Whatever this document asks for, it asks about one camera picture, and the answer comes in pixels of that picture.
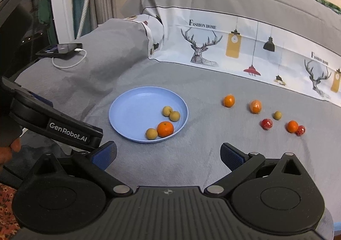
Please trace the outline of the person left hand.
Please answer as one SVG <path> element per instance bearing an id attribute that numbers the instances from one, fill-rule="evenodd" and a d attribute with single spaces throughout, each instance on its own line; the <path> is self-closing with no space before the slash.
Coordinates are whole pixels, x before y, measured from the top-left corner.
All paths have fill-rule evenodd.
<path id="1" fill-rule="evenodd" d="M 12 157 L 13 153 L 18 153 L 21 150 L 20 138 L 14 140 L 10 146 L 0 148 L 0 164 L 4 165 L 8 163 Z"/>

